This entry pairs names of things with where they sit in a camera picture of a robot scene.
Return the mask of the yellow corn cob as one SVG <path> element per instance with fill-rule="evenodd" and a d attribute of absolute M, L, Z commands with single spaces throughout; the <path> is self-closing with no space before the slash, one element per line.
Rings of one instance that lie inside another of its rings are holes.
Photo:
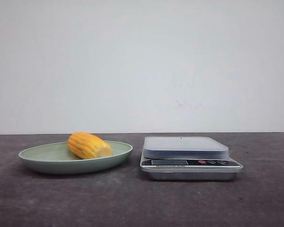
<path fill-rule="evenodd" d="M 111 146 L 96 135 L 75 132 L 67 140 L 67 147 L 81 159 L 109 157 L 113 155 Z"/>

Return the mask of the silver digital kitchen scale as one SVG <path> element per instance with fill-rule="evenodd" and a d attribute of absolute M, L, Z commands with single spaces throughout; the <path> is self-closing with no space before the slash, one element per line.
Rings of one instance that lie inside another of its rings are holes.
<path fill-rule="evenodd" d="M 145 137 L 141 170 L 153 180 L 228 181 L 243 165 L 229 148 L 210 137 Z"/>

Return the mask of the pale green plate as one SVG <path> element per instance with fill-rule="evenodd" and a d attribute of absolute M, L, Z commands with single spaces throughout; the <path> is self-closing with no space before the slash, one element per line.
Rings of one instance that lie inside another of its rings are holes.
<path fill-rule="evenodd" d="M 19 152 L 25 167 L 39 173 L 75 175 L 93 173 L 113 168 L 123 163 L 133 147 L 119 141 L 107 141 L 113 154 L 108 157 L 80 159 L 71 153 L 66 142 L 40 145 Z"/>

